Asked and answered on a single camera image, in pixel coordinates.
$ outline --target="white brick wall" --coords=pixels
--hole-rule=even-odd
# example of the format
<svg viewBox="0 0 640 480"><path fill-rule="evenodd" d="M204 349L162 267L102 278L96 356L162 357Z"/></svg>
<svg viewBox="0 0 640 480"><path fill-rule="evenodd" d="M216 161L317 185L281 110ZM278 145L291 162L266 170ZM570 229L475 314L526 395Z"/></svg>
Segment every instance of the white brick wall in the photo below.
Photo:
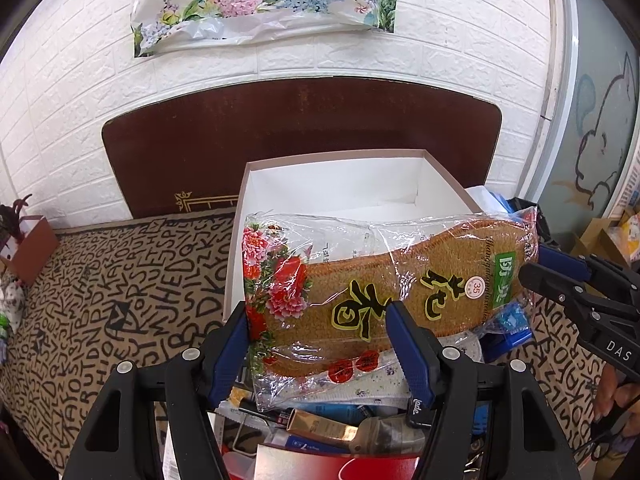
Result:
<svg viewBox="0 0 640 480"><path fill-rule="evenodd" d="M399 0L394 35L336 33L133 59L130 0L44 0L0 64L0 199L56 226L129 218L100 130L125 111L263 78L359 75L496 103L487 185L514 193L540 114L548 0Z"/></svg>

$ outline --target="barcode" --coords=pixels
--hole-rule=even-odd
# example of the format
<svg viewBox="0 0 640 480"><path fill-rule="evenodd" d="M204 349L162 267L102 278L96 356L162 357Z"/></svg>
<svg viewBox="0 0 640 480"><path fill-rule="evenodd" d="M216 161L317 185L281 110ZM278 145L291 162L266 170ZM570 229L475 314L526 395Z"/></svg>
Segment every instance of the barcode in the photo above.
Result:
<svg viewBox="0 0 640 480"><path fill-rule="evenodd" d="M180 480L180 473L178 473L178 467L176 464L169 463L168 473L169 477L164 480Z"/></svg>

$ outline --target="floral wall decoration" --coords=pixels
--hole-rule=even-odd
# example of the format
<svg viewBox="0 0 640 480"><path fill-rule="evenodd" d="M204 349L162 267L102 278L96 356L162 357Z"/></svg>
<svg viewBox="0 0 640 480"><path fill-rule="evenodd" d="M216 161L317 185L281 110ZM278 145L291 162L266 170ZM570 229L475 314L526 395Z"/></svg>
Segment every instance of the floral wall decoration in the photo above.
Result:
<svg viewBox="0 0 640 480"><path fill-rule="evenodd" d="M394 31L396 0L134 0L135 56L302 34Z"/></svg>

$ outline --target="white box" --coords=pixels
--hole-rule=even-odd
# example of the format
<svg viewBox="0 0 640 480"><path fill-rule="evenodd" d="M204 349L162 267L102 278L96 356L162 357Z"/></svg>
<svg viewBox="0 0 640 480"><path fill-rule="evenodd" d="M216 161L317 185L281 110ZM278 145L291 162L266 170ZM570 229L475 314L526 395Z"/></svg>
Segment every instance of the white box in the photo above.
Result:
<svg viewBox="0 0 640 480"><path fill-rule="evenodd" d="M244 300L241 233L244 218L258 212L393 222L481 209L425 150L356 150L249 162L229 251L225 320Z"/></svg>

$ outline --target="silver screw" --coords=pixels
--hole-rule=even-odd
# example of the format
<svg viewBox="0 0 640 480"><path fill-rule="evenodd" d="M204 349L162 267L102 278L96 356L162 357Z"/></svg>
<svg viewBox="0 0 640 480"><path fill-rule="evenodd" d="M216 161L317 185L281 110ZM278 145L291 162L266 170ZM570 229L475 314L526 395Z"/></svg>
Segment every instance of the silver screw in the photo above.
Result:
<svg viewBox="0 0 640 480"><path fill-rule="evenodd" d="M184 352L182 352L182 358L185 361L193 361L200 357L200 350L197 348L187 348Z"/></svg>
<svg viewBox="0 0 640 480"><path fill-rule="evenodd" d="M514 359L510 363L511 369L517 372L523 372L527 369L527 365L524 364L520 359Z"/></svg>
<svg viewBox="0 0 640 480"><path fill-rule="evenodd" d="M123 361L116 368L119 374L126 374L133 370L133 363L131 361Z"/></svg>
<svg viewBox="0 0 640 480"><path fill-rule="evenodd" d="M447 359L451 359L452 361L455 361L457 358L460 357L460 350L458 350L457 348L453 348L453 346L447 346L442 351L442 356L446 357Z"/></svg>

